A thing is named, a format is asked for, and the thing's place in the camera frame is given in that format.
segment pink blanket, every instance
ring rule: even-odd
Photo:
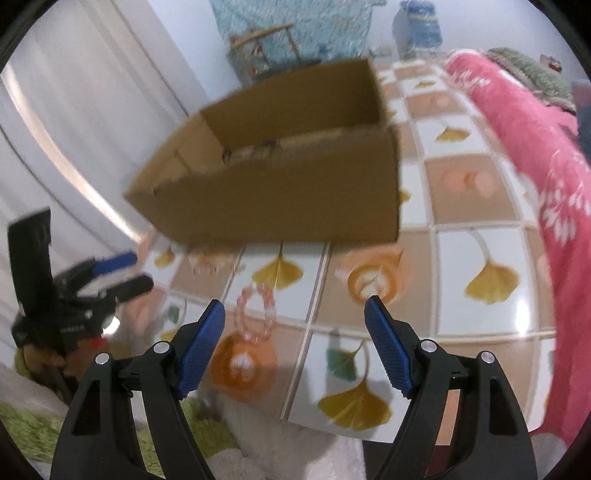
[[[545,107],[476,52],[452,55],[446,70],[538,194],[557,332],[550,400],[535,433],[552,433],[569,446],[591,411],[591,171],[573,142],[576,119]]]

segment ginkgo leaf pattern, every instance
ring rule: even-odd
[[[187,300],[183,301],[182,311],[181,311],[181,307],[179,307],[178,305],[170,305],[168,307],[168,312],[167,312],[168,320],[170,320],[170,322],[173,325],[177,325],[178,323],[180,323],[182,325],[185,320],[185,317],[187,316],[187,309],[188,308],[189,308],[189,303],[187,302]]]
[[[407,189],[400,190],[400,203],[405,203],[412,198],[412,194]]]
[[[162,252],[159,256],[156,257],[154,260],[154,265],[158,268],[165,268],[168,267],[172,262],[174,262],[176,255],[172,251],[170,247],[167,248],[166,252]]]
[[[347,382],[357,380],[357,367],[355,366],[355,356],[361,350],[363,342],[358,349],[349,352],[338,348],[329,348],[326,351],[326,364],[329,372],[336,378]]]
[[[296,283],[303,274],[304,271],[298,265],[283,257],[282,243],[275,260],[254,272],[252,281],[264,283],[272,290],[283,290]]]
[[[469,232],[482,250],[485,265],[480,273],[468,284],[464,294],[487,305],[505,301],[519,286],[521,282],[519,274],[507,265],[493,262],[482,235],[474,229]]]
[[[463,142],[470,136],[470,131],[465,128],[445,127],[435,139],[437,142]]]
[[[369,351],[364,342],[362,347],[365,354],[365,373],[361,382],[350,390],[328,395],[318,402],[318,408],[337,427],[356,432],[384,425],[392,418],[389,405],[369,390]]]
[[[429,88],[432,87],[433,85],[435,85],[436,82],[432,81],[432,80],[422,80],[420,82],[417,83],[415,88]]]

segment ceramic tile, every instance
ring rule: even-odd
[[[408,111],[415,120],[429,116],[463,113],[462,107],[449,92],[423,93],[407,99]]]
[[[532,269],[534,271],[535,290],[538,296],[538,322],[541,330],[553,330],[556,327],[554,320],[554,302],[552,293],[552,278],[548,256],[544,250],[544,244],[540,233],[535,227],[525,229],[525,237],[530,248]]]
[[[531,378],[535,374],[534,364],[538,343],[539,340],[537,339],[519,339],[510,342],[482,342],[456,345],[442,343],[441,346],[448,353],[471,358],[475,358],[480,352],[485,350],[493,352],[513,388],[519,406],[525,413]],[[459,398],[459,390],[452,390],[447,396],[446,410],[443,414],[443,421],[441,423],[439,437],[437,438],[438,445],[450,444]]]
[[[435,223],[516,220],[510,193],[488,155],[457,155],[425,163]]]
[[[410,97],[422,93],[441,92],[447,90],[447,85],[436,75],[425,75],[398,82],[402,93]]]
[[[537,329],[533,284],[518,228],[439,232],[438,238],[439,335]]]
[[[467,115],[442,115],[416,122],[425,158],[488,153],[489,148]]]
[[[433,75],[434,70],[428,65],[418,65],[414,67],[403,67],[395,69],[394,73],[398,80],[408,80],[415,77],[424,77],[427,75]]]
[[[421,178],[422,166],[416,164],[403,164],[401,169],[401,225],[426,225],[427,208],[425,193],[423,191],[423,179]]]
[[[468,115],[471,116],[482,116],[482,112],[476,106],[472,100],[468,98],[468,96],[464,92],[453,92],[452,95],[456,98],[458,103],[463,107]]]
[[[160,307],[154,327],[157,333],[154,335],[154,343],[161,340],[169,342],[176,330],[186,323],[193,323],[201,318],[207,304],[197,304],[182,297],[170,295]]]
[[[474,123],[480,127],[480,131],[482,132],[488,144],[491,146],[492,151],[500,155],[506,155],[503,143],[501,140],[499,140],[499,137],[497,137],[495,131],[489,126],[484,117],[474,116],[472,119],[474,120]]]
[[[409,402],[390,386],[373,344],[365,342],[365,346],[361,346],[354,357],[354,366],[346,363],[342,367],[342,363],[335,361],[339,352],[354,352],[360,344],[360,340],[351,338],[322,333],[312,335],[289,421],[347,437],[374,442],[393,441]],[[344,400],[340,400],[343,396],[331,397],[350,390],[353,393]],[[358,399],[360,395],[377,397],[372,402],[373,409],[362,407],[361,411],[343,416],[346,418],[342,420],[342,426],[337,426],[331,417],[346,409],[351,399]]]
[[[134,337],[145,339],[144,342],[139,342],[138,349],[134,351],[134,354],[143,353],[144,349],[151,345],[151,332],[156,328],[154,326],[156,313],[166,296],[165,290],[154,287],[150,293],[125,303],[118,312],[121,326],[131,332]]]
[[[382,93],[384,94],[384,98],[400,98],[400,88],[398,87],[397,83],[388,83],[386,85],[382,85],[381,88]]]
[[[404,100],[397,98],[388,101],[390,123],[403,124],[408,122],[408,112]]]
[[[183,258],[184,251],[180,247],[157,242],[146,256],[142,270],[154,279],[156,285],[169,288]]]
[[[417,144],[414,141],[413,129],[410,124],[396,125],[398,148],[401,160],[416,160],[418,156]]]
[[[534,398],[531,411],[527,418],[527,429],[531,432],[542,425],[546,414],[546,405],[552,386],[554,370],[554,350],[556,339],[548,338],[540,342],[540,357],[538,358],[538,371],[535,382]]]
[[[285,277],[287,286],[275,289],[277,315],[286,319],[305,321],[316,288],[316,280],[322,260],[324,244],[284,244],[282,263],[276,276]],[[249,244],[241,257],[241,269],[230,284],[226,305],[233,306],[244,287],[253,283],[253,275],[265,267],[272,271],[271,264],[277,262],[279,244]],[[249,314],[264,317],[262,300],[253,296],[246,306]]]
[[[246,318],[246,324],[252,330],[264,329],[260,320],[251,317]],[[246,343],[237,334],[233,314],[229,312],[204,376],[205,384],[271,418],[280,418],[304,333],[303,328],[275,325],[268,340],[256,345]]]
[[[499,157],[499,166],[513,189],[515,200],[518,203],[520,217],[534,224],[538,222],[538,216],[532,205],[531,198],[524,185],[520,182],[513,164],[506,158]]]
[[[391,68],[394,70],[404,69],[408,67],[420,67],[422,65],[426,65],[427,63],[422,59],[412,59],[412,60],[400,60],[395,61],[391,64]]]
[[[376,272],[374,281],[363,283]],[[365,300],[376,292],[388,311],[428,335],[431,319],[431,243],[428,231],[402,231],[398,243],[334,245],[324,277],[316,323],[366,331]]]
[[[440,77],[443,77],[443,78],[448,78],[449,77],[449,74],[445,70],[443,70],[439,65],[433,64],[433,65],[431,65],[431,68]]]
[[[226,284],[234,271],[240,248],[193,251],[182,261],[171,288],[205,301],[222,299]]]
[[[392,69],[380,70],[378,72],[378,80],[381,85],[388,85],[396,82],[396,76]]]

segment light blue cloth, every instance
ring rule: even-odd
[[[573,100],[577,108],[579,143],[587,157],[591,158],[591,82],[589,80],[573,82]]]
[[[372,7],[387,0],[210,0],[222,38],[242,35],[251,28],[293,23],[292,36],[302,57],[336,60],[365,53]],[[269,59],[293,61],[287,36],[262,41]]]

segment white wall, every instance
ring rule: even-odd
[[[211,100],[241,87],[209,0],[148,0]]]
[[[561,61],[565,77],[586,78],[576,56],[552,22],[528,0],[432,1],[437,7],[443,50],[510,47],[536,60],[544,53]],[[396,52],[402,47],[392,37],[392,22],[399,10],[399,0],[388,0],[387,5],[374,7],[368,36],[370,48],[386,45]]]
[[[211,99],[147,0],[113,0],[129,29],[188,113]]]

